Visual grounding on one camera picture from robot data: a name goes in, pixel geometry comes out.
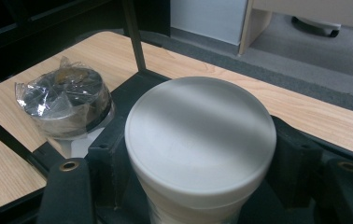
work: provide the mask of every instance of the white cylindrical container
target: white cylindrical container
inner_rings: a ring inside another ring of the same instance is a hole
[[[211,77],[166,81],[145,93],[125,127],[152,224],[235,223],[262,182],[275,126],[244,89]]]

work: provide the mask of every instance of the white wall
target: white wall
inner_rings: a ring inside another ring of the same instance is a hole
[[[240,44],[247,0],[171,0],[171,27]]]

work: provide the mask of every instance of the wooden table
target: wooden table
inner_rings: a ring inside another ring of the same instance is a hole
[[[202,76],[230,81],[250,91],[272,115],[291,126],[353,151],[353,111],[165,49],[148,44],[143,44],[143,49],[149,70],[170,78]],[[31,151],[46,140],[19,108],[14,98],[14,85],[57,69],[63,56],[99,72],[111,91],[137,72],[130,39],[103,32],[0,83],[0,124]],[[0,142],[0,206],[45,184],[45,179],[33,167]]]

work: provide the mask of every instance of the brass grommet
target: brass grommet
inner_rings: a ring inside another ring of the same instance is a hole
[[[349,161],[339,161],[337,163],[341,168],[353,173],[353,163]]]
[[[67,161],[66,163],[61,164],[60,170],[64,172],[68,172],[71,170],[75,170],[79,166],[78,161]]]

